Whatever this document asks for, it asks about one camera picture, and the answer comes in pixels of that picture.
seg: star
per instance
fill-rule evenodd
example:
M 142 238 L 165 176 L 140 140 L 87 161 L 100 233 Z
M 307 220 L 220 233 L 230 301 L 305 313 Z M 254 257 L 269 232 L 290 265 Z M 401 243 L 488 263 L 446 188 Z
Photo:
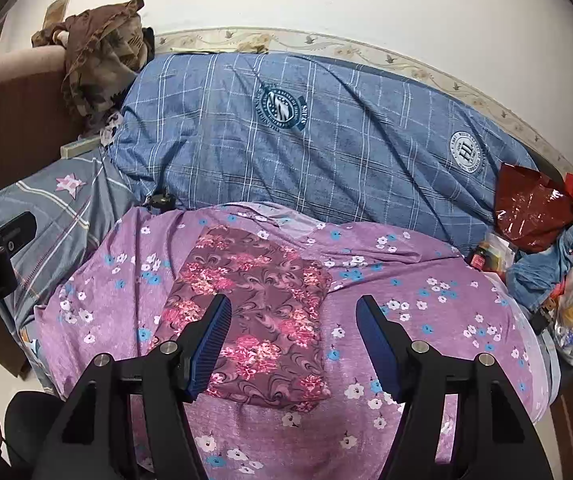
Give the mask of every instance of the star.
M 64 178 L 57 178 L 57 187 L 55 188 L 56 191 L 68 191 L 69 194 L 75 200 L 75 196 L 77 195 L 78 188 L 84 186 L 86 182 L 78 180 L 73 173 L 68 174 Z

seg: white circular emblem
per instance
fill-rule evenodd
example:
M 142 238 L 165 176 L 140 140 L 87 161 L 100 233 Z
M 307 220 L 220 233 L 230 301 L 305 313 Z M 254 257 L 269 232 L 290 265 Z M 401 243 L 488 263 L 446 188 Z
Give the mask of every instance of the white circular emblem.
M 474 173 L 482 161 L 478 141 L 468 132 L 456 132 L 449 142 L 455 163 L 467 173 Z

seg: white floor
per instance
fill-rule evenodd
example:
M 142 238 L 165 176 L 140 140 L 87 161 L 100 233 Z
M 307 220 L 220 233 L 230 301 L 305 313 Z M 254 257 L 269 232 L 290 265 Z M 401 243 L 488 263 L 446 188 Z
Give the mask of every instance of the white floor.
M 31 372 L 26 381 L 13 377 L 0 365 L 0 425 L 4 432 L 4 412 L 6 407 L 13 396 L 22 390 L 41 390 L 40 383 L 35 374 Z M 560 453 L 558 451 L 558 443 L 555 438 L 555 431 L 553 429 L 553 420 L 551 413 L 547 410 L 543 419 L 535 425 L 535 430 L 542 441 L 545 448 L 545 453 L 549 459 L 551 470 L 553 471 L 553 478 L 555 480 L 562 480 L 562 468 L 560 466 Z M 3 455 L 6 457 L 6 450 L 3 450 Z

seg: blue plaid fabric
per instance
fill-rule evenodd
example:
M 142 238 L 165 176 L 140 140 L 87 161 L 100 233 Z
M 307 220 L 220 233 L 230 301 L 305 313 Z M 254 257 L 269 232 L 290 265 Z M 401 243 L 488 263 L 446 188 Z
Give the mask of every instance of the blue plaid fabric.
M 109 153 L 140 200 L 166 188 L 189 209 L 270 201 L 462 251 L 493 224 L 500 162 L 535 167 L 517 140 L 448 95 L 320 57 L 158 56 L 122 114 Z

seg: silver bolt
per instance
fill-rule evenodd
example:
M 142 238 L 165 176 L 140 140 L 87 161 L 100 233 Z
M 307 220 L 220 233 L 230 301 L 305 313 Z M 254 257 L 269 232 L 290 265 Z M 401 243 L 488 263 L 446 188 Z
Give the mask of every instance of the silver bolt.
M 93 364 L 103 367 L 108 365 L 109 361 L 111 361 L 111 356 L 109 354 L 99 354 L 95 356 L 95 359 L 93 359 Z
M 411 349 L 418 354 L 425 354 L 429 351 L 429 343 L 426 341 L 414 341 L 411 343 Z
M 495 363 L 495 357 L 491 354 L 480 354 L 478 359 L 484 366 L 492 366 Z
M 172 354 L 178 349 L 178 345 L 174 341 L 167 341 L 160 345 L 160 352 L 163 354 Z

